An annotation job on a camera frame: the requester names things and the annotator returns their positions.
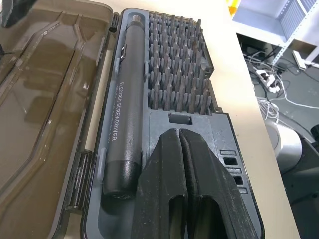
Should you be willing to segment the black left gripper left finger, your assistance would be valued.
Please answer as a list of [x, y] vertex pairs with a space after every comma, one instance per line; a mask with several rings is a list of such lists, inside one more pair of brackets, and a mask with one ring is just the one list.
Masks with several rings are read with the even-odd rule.
[[170, 129], [139, 177], [131, 239], [184, 239], [187, 197], [181, 143]]

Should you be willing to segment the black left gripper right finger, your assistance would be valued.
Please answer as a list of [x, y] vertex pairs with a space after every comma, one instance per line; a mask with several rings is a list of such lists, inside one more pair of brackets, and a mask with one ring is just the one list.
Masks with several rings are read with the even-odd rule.
[[189, 239], [258, 239], [233, 176], [203, 137], [181, 129]]

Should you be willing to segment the dark grey screwdriver bit case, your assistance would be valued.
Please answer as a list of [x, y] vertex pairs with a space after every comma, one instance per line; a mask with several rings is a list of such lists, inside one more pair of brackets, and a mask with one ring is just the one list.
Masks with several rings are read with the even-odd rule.
[[[200, 114], [205, 82], [210, 79], [214, 70], [205, 45], [201, 22], [136, 8], [125, 9], [115, 17], [119, 24], [116, 27], [110, 81], [104, 102], [103, 118], [99, 126], [98, 150], [90, 184], [88, 209], [83, 218], [82, 238], [131, 239], [138, 186], [133, 197], [119, 199], [104, 194], [103, 181], [119, 58], [125, 40], [125, 28], [135, 14], [142, 17], [145, 28], [141, 173], [159, 137], [166, 131], [175, 129], [178, 137], [181, 129], [188, 129], [201, 135], [210, 150], [233, 176], [258, 239], [265, 239], [264, 225], [230, 116], [218, 106], [211, 81], [206, 114]], [[185, 94], [182, 112], [177, 112], [182, 76], [186, 77]], [[196, 105], [195, 112], [190, 113], [191, 88], [195, 78], [197, 78]], [[160, 90], [158, 108], [154, 110], [151, 107], [156, 82], [160, 83]], [[170, 111], [165, 111], [166, 88], [169, 82], [172, 83]]]

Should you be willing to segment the steel screwdriver bit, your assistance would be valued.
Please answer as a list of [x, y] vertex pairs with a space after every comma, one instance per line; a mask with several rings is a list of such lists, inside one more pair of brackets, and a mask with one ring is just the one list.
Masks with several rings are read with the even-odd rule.
[[160, 91], [160, 83], [156, 82], [154, 86], [154, 98], [153, 98], [152, 107], [151, 107], [154, 110], [158, 108], [159, 91]]
[[189, 112], [195, 112], [195, 105], [196, 105], [196, 94], [197, 94], [197, 78], [193, 80], [192, 88], [191, 88], [191, 101], [189, 105]]
[[200, 114], [202, 114], [202, 115], [206, 114], [207, 102], [208, 102], [208, 97], [209, 97], [209, 83], [210, 83], [210, 80], [207, 79], [205, 82], [204, 89], [203, 89], [203, 102], [202, 102], [201, 109], [200, 109]]
[[186, 81], [186, 77], [182, 76], [180, 88], [179, 88], [179, 99], [178, 99], [177, 108], [176, 108], [177, 112], [182, 112], [183, 98], [184, 98], [184, 94], [185, 94], [185, 81]]
[[164, 105], [165, 111], [170, 111], [171, 93], [172, 93], [172, 83], [169, 82], [166, 88], [166, 100]]

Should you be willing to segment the grey electric screwdriver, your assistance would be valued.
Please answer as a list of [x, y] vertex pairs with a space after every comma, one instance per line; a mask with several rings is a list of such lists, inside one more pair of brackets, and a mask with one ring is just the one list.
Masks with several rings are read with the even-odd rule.
[[145, 28], [135, 14], [125, 28], [112, 112], [103, 192], [119, 199], [136, 193], [142, 161]]

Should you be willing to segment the smoky transparent case lid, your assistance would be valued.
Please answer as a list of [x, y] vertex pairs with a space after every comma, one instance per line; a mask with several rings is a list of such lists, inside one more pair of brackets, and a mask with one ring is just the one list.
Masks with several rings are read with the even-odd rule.
[[116, 16], [38, 0], [0, 26], [0, 239], [65, 239], [86, 213]]

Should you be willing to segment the white cylindrical bin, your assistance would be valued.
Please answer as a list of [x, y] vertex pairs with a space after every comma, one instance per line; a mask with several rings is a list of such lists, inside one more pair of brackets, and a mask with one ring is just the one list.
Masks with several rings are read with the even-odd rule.
[[265, 121], [265, 127], [274, 150], [281, 174], [297, 165], [302, 155], [302, 144], [298, 134], [281, 124]]

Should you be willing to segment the black rounded machine part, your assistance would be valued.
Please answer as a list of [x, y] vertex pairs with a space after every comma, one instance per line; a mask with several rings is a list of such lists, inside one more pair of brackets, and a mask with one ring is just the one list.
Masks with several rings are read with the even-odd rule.
[[301, 239], [319, 239], [319, 124], [310, 130], [314, 142], [300, 136], [301, 158], [283, 176]]

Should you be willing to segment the white power strip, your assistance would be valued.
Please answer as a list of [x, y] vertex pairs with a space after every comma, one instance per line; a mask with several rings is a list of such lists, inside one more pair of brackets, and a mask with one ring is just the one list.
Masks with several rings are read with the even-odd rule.
[[256, 74], [268, 92], [278, 93], [280, 91], [280, 86], [277, 84], [274, 74], [268, 74], [265, 70], [256, 70]]

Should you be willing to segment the white flat adapter box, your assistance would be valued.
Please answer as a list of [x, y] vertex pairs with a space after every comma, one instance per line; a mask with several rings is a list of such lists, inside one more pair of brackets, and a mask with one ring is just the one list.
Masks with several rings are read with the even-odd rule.
[[295, 62], [297, 64], [298, 68], [300, 70], [303, 70], [303, 71], [306, 70], [307, 67], [305, 65], [305, 61], [304, 61], [304, 59], [301, 58], [300, 53], [295, 51], [295, 50], [293, 50], [292, 51], [292, 55], [293, 55], [293, 58], [294, 58], [294, 60], [295, 60]]

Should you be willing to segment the white metal shelf rack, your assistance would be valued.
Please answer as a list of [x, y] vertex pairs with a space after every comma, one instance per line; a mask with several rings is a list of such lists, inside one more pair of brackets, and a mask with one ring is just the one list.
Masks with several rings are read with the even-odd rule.
[[319, 23], [319, 0], [241, 0], [233, 17], [238, 34], [280, 48], [273, 65], [315, 23]]

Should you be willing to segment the orange object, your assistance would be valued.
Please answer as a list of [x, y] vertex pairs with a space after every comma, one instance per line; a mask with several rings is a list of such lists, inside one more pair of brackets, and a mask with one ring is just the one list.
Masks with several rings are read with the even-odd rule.
[[227, 0], [228, 9], [231, 17], [234, 17], [234, 15], [236, 14], [240, 1], [241, 0]]

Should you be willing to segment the black blurred object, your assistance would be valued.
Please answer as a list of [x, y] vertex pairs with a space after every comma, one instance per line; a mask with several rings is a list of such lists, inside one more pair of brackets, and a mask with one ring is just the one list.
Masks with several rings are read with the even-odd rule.
[[38, 0], [1, 0], [0, 26], [10, 28], [23, 19]]

